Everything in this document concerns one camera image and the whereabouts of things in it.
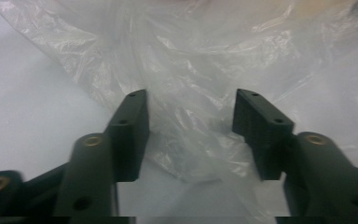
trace crinkled plastic film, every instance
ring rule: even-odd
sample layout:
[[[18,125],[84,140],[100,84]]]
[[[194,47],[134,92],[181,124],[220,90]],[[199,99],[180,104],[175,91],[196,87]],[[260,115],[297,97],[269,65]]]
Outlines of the crinkled plastic film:
[[[0,13],[112,111],[146,88],[146,156],[188,182],[222,179],[245,216],[287,209],[230,130],[237,88],[358,166],[358,0],[0,0]]]

